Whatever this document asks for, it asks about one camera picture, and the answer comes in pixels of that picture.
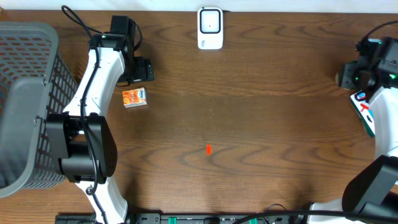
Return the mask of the red dustpan brush package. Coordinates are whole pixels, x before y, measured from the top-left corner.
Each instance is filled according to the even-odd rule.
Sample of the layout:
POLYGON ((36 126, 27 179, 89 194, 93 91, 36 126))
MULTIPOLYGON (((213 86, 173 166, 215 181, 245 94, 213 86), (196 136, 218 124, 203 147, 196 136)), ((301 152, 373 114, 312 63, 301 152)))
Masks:
POLYGON ((363 123, 367 134, 373 138, 375 136, 374 118, 369 104, 366 102, 366 94, 362 90, 350 96, 350 102, 363 123))

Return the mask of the orange snack box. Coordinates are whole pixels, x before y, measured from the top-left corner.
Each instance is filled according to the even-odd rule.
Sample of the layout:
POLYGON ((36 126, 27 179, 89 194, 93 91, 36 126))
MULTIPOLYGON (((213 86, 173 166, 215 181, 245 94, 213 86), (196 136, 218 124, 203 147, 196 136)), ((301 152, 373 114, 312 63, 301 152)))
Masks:
POLYGON ((125 108, 142 106, 147 104, 145 88, 123 91, 123 104, 125 108))

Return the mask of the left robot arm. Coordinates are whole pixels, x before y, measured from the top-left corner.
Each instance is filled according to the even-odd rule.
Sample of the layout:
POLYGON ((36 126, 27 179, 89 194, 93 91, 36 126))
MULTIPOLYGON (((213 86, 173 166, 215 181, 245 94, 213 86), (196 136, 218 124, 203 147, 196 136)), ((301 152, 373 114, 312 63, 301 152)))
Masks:
POLYGON ((117 83, 154 80, 150 60, 136 57, 141 30, 128 16, 113 16, 110 30, 90 35, 89 61, 71 102, 47 118, 52 161, 88 197, 94 223, 131 223, 127 200, 114 178, 118 152, 106 117, 117 83))

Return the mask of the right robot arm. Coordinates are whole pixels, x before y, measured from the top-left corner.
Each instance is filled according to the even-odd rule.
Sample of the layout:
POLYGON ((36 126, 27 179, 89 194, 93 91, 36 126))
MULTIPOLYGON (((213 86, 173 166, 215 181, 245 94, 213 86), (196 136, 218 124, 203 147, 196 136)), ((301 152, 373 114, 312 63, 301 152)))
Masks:
POLYGON ((397 223, 397 39, 365 38, 359 58, 345 63, 336 76, 339 87, 364 94, 374 125, 375 160, 346 186, 343 196, 314 203, 311 210, 353 213, 355 217, 309 215, 307 223, 369 223, 369 217, 397 223))

